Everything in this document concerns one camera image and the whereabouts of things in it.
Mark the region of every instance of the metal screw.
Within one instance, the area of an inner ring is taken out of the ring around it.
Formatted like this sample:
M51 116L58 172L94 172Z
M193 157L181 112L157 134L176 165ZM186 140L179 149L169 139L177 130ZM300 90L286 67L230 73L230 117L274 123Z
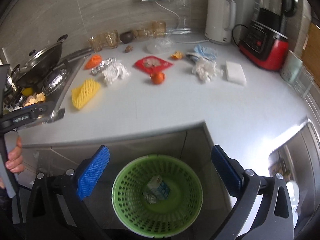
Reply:
M280 174L280 173L277 173L277 174L276 174L276 177L277 177L278 179L283 179L283 176L282 176L282 174Z
M44 177L44 174L42 172L37 175L38 179L42 179L43 177Z
M253 176L253 175L254 175L254 171L251 170L251 169L245 170L245 173L246 173L247 175L249 175L249 176Z
M69 170L66 171L66 174L67 174L68 176L71 176L71 175L73 175L74 173L75 173L75 170L73 170L73 169L69 169Z

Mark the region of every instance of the white electric kettle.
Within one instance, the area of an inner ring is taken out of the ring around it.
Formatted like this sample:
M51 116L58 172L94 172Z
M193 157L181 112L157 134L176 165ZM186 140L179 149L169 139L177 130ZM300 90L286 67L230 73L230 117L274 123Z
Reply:
M206 40L218 44L231 41L231 31L236 21L236 3L232 0L208 0Z

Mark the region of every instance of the human hand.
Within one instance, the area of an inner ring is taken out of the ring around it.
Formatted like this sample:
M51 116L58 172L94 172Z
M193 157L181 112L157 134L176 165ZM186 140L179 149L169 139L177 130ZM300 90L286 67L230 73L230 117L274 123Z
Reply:
M22 153L22 142L21 138L18 137L17 139L17 146L8 153L8 161L5 163L5 166L8 170L10 170L12 173L21 173L24 170L24 166L22 164L23 157L21 155ZM4 189L4 183L2 179L0 178L0 188Z

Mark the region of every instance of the basket rim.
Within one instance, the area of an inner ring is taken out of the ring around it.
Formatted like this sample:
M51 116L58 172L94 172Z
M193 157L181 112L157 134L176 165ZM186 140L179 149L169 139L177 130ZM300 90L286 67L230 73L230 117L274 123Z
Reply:
M151 236L151 235L145 235L145 234L142 234L138 231L136 231L134 228L130 228L128 225L126 225L123 220L120 218L120 216L118 215L117 211L116 211L116 208L115 208L115 203L114 203L114 198L113 198L113 193L114 193L114 187L116 185L116 181L118 180L118 178L120 177L120 175L122 174L122 172L130 165L132 165L133 163L135 162L138 162L142 159L147 159L147 158L150 158L150 157L165 157L165 158L168 158L168 159L173 159L175 161L178 161L178 162L181 162L183 163L184 165L186 165L189 169L190 169L190 172L193 173L193 175L195 176L195 178L197 179L197 182L199 183L200 185L200 189L201 189L201 204L200 204L200 208L199 208L199 211L198 213L196 214L196 216L194 217L194 219L189 223L189 225L187 227L184 227L183 230L177 232L177 233L173 233L173 234L170 234L170 235L167 235L167 234L162 234L162 235L159 235L159 236ZM149 154L149 155L145 155L145 156L142 156L142 157L139 157L139 158L136 158L134 159L133 161L129 162L126 166L124 166L121 171L118 173L118 175L116 176L114 182L113 182L113 185L112 185L112 190L111 190L111 202L112 202L112 207L113 207L113 210L114 212L116 213L118 219L120 220L120 222L126 227L128 228L130 231L136 233L137 235L139 236L144 236L144 237L148 237L148 238L164 238L164 237L171 237L171 236L175 236L183 231L185 231L187 228L189 228L193 223L194 221L197 219L197 217L199 216L200 212L201 212L201 209L202 209L202 205L203 205L203 189L202 189L202 184L201 184L201 181L198 177L198 175L195 173L195 171L188 165L186 164L185 162L183 162L182 160L180 159L177 159L175 157L172 157L172 156L169 156L169 155L164 155L164 154Z

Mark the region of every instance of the countertop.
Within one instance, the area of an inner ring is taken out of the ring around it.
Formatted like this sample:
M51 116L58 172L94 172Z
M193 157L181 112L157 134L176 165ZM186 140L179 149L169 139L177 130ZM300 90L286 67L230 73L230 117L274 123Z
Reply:
M202 36L191 34L172 38L203 40ZM102 78L93 77L90 71L81 68L62 102L61 107L66 109L64 118L21 130L24 146L119 141L205 123L213 143L220 144L230 158L237 159L244 169L250 168L258 175L269 176L269 154L289 139L281 135L290 129L293 133L296 125L310 114L304 100L279 73L256 67L236 46L210 42L203 45L217 50L218 67L224 68L226 60L242 65L247 79L245 87L227 82L225 77L201 83L191 73L191 61L169 59L174 51L192 51L195 46L181 43L176 43L170 53L156 55L174 65L164 70L166 79L163 84L153 85L146 73L133 67L137 60L150 56L145 49L147 42L150 41L131 43L133 51L130 53L124 53L127 46L124 44L100 52L103 58L117 57L131 72L129 78L117 80L110 87L102 83ZM78 111L72 106L71 90L89 77L103 85L97 95Z

